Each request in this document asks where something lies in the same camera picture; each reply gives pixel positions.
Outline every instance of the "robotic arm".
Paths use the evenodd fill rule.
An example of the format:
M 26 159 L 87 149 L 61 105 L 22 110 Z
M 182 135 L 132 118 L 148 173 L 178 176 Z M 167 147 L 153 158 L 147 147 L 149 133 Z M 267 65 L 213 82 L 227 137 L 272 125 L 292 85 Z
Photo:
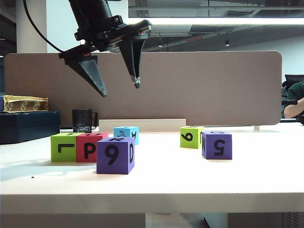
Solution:
M 75 38 L 84 39 L 85 44 L 67 51 L 56 48 L 60 52 L 59 58 L 63 58 L 66 65 L 90 83 L 101 96 L 106 97 L 106 88 L 97 67 L 97 56 L 92 56 L 91 52 L 107 51 L 118 47 L 135 87 L 139 88 L 141 51 L 148 38 L 145 32 L 151 29 L 151 23 L 143 20 L 134 25 L 124 24 L 121 16 L 112 16 L 107 0 L 69 0 L 69 2 L 79 26 Z M 34 29 L 46 42 L 55 47 L 40 33 L 30 18 L 26 0 L 23 0 L 23 4 Z

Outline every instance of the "cube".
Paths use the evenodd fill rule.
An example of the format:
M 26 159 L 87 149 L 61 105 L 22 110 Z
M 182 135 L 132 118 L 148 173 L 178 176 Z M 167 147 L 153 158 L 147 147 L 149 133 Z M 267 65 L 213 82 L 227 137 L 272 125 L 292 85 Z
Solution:
M 76 136 L 82 133 L 59 133 L 51 136 L 51 161 L 76 162 Z
M 201 147 L 203 126 L 185 126 L 180 128 L 180 147 L 198 149 Z
M 97 141 L 109 137 L 108 133 L 84 133 L 76 137 L 76 161 L 96 162 Z
M 120 126 L 114 128 L 114 137 L 133 137 L 135 139 L 135 145 L 139 143 L 139 127 L 135 126 Z
M 111 137 L 97 142 L 98 174 L 128 174 L 134 167 L 135 140 Z
M 232 135 L 227 131 L 203 131 L 202 154 L 206 159 L 232 159 Z

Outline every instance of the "black cable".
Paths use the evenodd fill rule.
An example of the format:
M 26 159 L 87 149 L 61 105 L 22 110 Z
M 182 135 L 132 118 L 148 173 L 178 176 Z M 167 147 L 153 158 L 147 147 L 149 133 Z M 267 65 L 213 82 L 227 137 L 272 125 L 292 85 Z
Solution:
M 42 33 L 39 31 L 39 29 L 36 27 L 36 25 L 34 24 L 32 18 L 30 17 L 29 15 L 29 11 L 28 11 L 28 7 L 27 7 L 27 3 L 26 3 L 26 0 L 23 0 L 23 6 L 24 6 L 24 10 L 25 10 L 25 13 L 27 14 L 27 17 L 30 21 L 30 23 L 32 24 L 32 26 L 34 27 L 34 29 L 36 30 L 36 32 L 50 45 L 52 46 L 53 48 L 55 48 L 57 51 L 59 52 L 63 52 L 62 50 L 60 50 L 59 48 L 57 48 L 54 44 L 52 44 L 50 41 L 48 41 L 47 38 L 45 38 Z

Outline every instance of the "mug handle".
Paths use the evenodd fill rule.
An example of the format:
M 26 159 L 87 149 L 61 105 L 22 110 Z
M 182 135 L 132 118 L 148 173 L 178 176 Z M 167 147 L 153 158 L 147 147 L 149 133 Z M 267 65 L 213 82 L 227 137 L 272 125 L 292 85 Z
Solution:
M 93 113 L 92 112 L 92 130 L 95 130 L 97 127 L 97 120 L 98 120 L 98 113 Z

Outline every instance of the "green cube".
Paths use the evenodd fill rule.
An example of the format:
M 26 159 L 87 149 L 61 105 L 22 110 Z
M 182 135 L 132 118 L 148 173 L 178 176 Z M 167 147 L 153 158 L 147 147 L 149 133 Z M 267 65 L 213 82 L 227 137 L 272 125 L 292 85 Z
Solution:
M 201 148 L 203 126 L 185 126 L 180 128 L 180 147 Z
M 51 136 L 51 161 L 76 162 L 76 136 L 82 133 L 59 133 Z

